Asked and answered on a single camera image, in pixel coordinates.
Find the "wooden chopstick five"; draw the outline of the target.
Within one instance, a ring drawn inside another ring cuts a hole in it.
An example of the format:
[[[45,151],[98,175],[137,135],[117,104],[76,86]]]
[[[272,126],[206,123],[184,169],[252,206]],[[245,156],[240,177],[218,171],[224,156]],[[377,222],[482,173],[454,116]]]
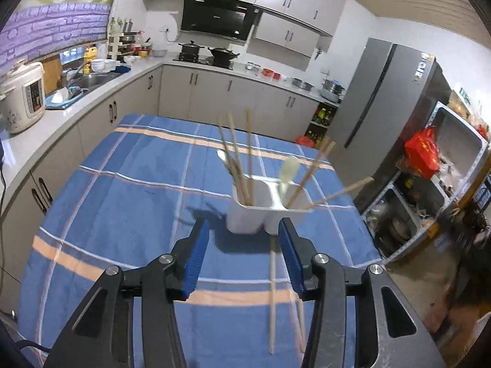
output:
[[[306,329],[305,329],[305,307],[304,307],[304,302],[302,302],[300,299],[296,301],[296,307],[297,307],[297,316],[299,320],[299,327],[300,327],[300,351],[302,353],[305,352],[305,347],[306,347]]]

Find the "wooden chopstick four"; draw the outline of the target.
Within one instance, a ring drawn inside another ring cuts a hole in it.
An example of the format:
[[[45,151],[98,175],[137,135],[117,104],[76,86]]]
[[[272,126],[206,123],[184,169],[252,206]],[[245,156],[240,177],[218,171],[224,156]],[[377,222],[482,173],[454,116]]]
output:
[[[269,353],[276,349],[276,237],[270,236],[270,335]]]

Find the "wooden chopstick three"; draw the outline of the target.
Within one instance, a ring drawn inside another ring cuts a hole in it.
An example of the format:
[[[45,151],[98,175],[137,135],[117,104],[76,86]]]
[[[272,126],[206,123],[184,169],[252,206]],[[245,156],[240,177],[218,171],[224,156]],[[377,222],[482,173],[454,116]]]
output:
[[[367,177],[355,182],[354,184],[351,184],[347,187],[344,187],[342,190],[339,190],[338,192],[336,192],[334,194],[331,194],[329,196],[326,196],[325,198],[321,198],[321,199],[319,199],[313,203],[305,205],[301,209],[302,210],[310,210],[310,209],[313,209],[314,207],[319,206],[321,204],[327,204],[329,201],[331,201],[334,198],[338,198],[339,196],[341,196],[343,194],[348,194],[348,193],[351,193],[352,191],[359,190],[359,189],[365,187],[366,184],[370,184],[372,182],[374,182],[374,178],[371,176],[367,176]]]

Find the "wooden chopstick two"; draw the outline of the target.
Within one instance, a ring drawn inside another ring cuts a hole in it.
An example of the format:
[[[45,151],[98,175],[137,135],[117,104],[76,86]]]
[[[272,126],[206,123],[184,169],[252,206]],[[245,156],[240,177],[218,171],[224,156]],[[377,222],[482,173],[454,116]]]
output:
[[[291,195],[290,199],[288,200],[287,204],[285,205],[285,207],[287,209],[289,209],[292,206],[292,204],[296,201],[296,198],[299,196],[300,192],[303,190],[307,181],[311,178],[313,173],[315,173],[315,171],[319,168],[319,165],[322,163],[322,159],[324,157],[327,157],[329,155],[329,153],[331,153],[331,150],[333,150],[334,146],[335,146],[335,142],[330,137],[326,137],[323,140],[323,142],[322,142],[322,144],[321,144],[321,146],[317,152],[315,160],[313,161],[313,163],[309,167],[308,171],[306,172],[305,176],[302,178],[302,181],[300,182],[300,184],[296,188],[295,192],[293,193],[293,195]]]

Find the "wooden chopstick one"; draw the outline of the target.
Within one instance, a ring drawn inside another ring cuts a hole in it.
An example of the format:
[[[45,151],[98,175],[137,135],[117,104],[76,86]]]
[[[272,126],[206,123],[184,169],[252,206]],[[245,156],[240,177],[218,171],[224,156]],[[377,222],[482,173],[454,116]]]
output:
[[[246,191],[246,186],[244,183],[244,176],[242,174],[241,168],[239,167],[237,160],[234,159],[232,157],[232,154],[230,153],[230,149],[229,149],[228,144],[226,142],[226,137],[224,134],[224,130],[223,130],[220,116],[217,117],[217,123],[218,123],[218,128],[219,128],[219,132],[220,132],[220,136],[221,136],[221,142],[223,144],[224,151],[226,154],[226,161],[227,161],[227,164],[229,166],[230,173],[234,179],[237,194],[239,196],[241,196],[241,201],[244,204],[247,204],[249,202],[249,195]]]

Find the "wooden chopstick seven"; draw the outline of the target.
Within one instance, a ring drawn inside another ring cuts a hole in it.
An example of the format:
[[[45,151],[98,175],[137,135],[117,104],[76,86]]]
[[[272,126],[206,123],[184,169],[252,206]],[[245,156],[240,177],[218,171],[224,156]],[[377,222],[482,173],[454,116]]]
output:
[[[236,161],[236,167],[238,169],[237,173],[239,176],[239,180],[241,181],[241,189],[242,189],[243,198],[244,198],[244,205],[249,206],[250,205],[250,195],[249,195],[249,191],[247,190],[246,178],[244,176],[243,168],[242,168],[242,164],[241,164],[241,154],[240,154],[239,147],[237,144],[233,115],[230,112],[227,113],[227,119],[229,122],[230,136],[232,139],[232,144],[233,144],[233,147],[235,150],[235,161]]]

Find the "wooden chopstick six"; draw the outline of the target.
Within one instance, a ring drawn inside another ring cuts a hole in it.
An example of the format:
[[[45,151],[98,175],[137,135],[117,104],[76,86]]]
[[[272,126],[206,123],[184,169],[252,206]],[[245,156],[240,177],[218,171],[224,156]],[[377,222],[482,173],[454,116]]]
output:
[[[247,170],[248,170],[248,192],[249,192],[249,205],[254,205],[254,182],[252,178],[253,171],[253,154],[252,154],[252,114],[249,109],[245,110],[245,125],[247,133],[247,150],[248,150],[248,160],[247,160]]]

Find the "cream plastic rice spoon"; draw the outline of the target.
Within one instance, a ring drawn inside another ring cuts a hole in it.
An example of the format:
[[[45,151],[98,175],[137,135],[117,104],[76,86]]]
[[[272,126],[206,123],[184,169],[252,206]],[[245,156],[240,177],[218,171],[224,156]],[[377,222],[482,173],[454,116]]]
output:
[[[297,171],[299,170],[300,162],[295,156],[287,157],[279,173],[279,196],[284,198],[290,182],[295,178]]]

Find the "white metal storage shelf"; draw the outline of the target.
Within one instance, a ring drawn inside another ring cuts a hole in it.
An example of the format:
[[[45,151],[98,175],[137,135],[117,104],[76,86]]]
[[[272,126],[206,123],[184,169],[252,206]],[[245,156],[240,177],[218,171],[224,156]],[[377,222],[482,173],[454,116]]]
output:
[[[464,197],[489,152],[489,142],[478,130],[441,102],[419,131],[429,136],[428,150],[438,169],[424,177],[401,148],[381,167],[381,182],[356,198],[385,263],[403,258],[429,237]]]

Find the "white two-compartment utensil holder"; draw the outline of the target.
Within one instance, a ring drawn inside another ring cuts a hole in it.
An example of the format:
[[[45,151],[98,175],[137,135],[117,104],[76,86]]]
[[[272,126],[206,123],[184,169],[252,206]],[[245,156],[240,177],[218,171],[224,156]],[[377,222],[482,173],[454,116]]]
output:
[[[285,194],[280,192],[278,178],[253,175],[255,203],[245,205],[243,198],[232,185],[232,200],[226,214],[226,228],[236,234],[257,234],[264,229],[268,234],[278,234],[282,218],[289,218],[293,224],[300,224],[313,208],[311,196],[305,188],[290,181]]]

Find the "steel steamer pot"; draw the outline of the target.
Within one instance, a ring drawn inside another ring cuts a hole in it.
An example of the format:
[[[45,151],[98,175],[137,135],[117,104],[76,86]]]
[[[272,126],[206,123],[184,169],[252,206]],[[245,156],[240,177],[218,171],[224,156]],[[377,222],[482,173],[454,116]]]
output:
[[[337,81],[325,79],[323,87],[319,90],[319,94],[326,100],[338,103],[345,93],[345,88]]]

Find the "grey lower cabinets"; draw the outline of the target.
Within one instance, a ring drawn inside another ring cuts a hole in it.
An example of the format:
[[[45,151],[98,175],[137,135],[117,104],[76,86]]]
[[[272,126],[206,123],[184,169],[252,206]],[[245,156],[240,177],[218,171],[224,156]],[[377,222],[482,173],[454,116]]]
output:
[[[212,124],[227,111],[236,128],[253,110],[254,132],[293,141],[314,123],[320,106],[333,116],[338,104],[317,89],[303,90],[289,80],[273,81],[235,67],[187,66],[155,59],[134,64],[120,76],[82,78],[88,94],[66,110],[48,111],[33,126],[11,136],[1,133],[7,219],[3,227],[7,299],[17,303],[33,238],[52,201],[82,159],[131,113]]]

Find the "white rice cooker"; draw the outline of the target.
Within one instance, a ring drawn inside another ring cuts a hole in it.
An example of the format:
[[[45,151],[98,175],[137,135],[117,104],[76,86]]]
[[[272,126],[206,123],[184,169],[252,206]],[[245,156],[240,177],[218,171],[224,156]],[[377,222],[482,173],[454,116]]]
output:
[[[46,110],[44,67],[41,62],[17,62],[1,82],[1,114],[9,134],[38,122]]]

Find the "landscape window blind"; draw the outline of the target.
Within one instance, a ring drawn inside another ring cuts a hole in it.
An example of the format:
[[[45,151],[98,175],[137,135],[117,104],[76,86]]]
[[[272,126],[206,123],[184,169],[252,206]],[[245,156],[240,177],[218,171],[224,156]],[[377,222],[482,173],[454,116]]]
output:
[[[1,30],[1,73],[106,38],[114,0],[21,0]]]

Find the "black range hood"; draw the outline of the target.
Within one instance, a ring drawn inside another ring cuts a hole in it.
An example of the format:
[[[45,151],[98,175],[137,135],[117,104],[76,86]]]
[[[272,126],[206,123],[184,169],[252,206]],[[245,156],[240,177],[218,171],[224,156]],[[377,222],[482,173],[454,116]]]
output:
[[[259,8],[237,0],[184,0],[180,30],[245,42]]]

